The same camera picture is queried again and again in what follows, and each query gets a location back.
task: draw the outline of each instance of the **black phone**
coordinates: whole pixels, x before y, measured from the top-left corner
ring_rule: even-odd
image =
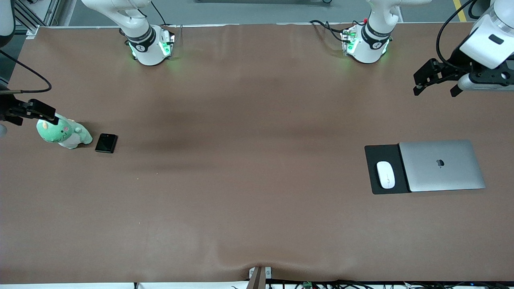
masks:
[[[99,153],[112,154],[114,153],[114,147],[116,146],[117,140],[118,136],[115,134],[100,134],[95,151]]]

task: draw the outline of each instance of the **mouse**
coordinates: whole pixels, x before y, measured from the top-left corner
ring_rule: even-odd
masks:
[[[377,163],[378,179],[380,185],[384,189],[392,189],[394,187],[393,167],[387,161],[379,161]]]

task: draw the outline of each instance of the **mouse pad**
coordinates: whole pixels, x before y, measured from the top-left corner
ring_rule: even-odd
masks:
[[[410,193],[407,186],[407,178],[401,161],[400,146],[397,144],[385,144],[380,146],[365,146],[368,171],[370,173],[371,191],[375,195]],[[391,189],[384,189],[378,179],[377,163],[387,161],[393,167],[395,185]]]

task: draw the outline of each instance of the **stuffed dinosaur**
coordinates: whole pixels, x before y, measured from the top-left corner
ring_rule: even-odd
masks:
[[[91,134],[80,123],[67,119],[60,114],[56,114],[59,123],[53,125],[44,120],[39,120],[36,129],[39,135],[47,142],[58,142],[61,146],[69,149],[76,148],[79,143],[86,145],[93,141]]]

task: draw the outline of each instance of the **silver laptop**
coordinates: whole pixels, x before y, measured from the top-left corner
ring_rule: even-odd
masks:
[[[401,142],[400,152],[412,192],[484,189],[471,142]]]

